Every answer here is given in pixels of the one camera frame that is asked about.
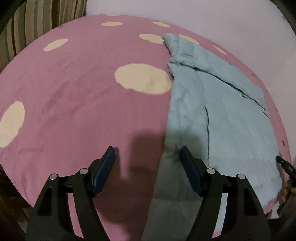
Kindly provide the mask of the right hand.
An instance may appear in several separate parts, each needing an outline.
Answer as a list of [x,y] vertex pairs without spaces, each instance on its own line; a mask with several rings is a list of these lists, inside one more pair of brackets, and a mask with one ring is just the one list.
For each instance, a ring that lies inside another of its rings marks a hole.
[[281,191],[278,194],[278,202],[280,204],[283,204],[286,202],[286,197],[288,192],[292,192],[293,194],[295,194],[295,187],[292,187],[292,183],[290,182],[290,180],[288,180],[287,182],[285,182],[282,186]]

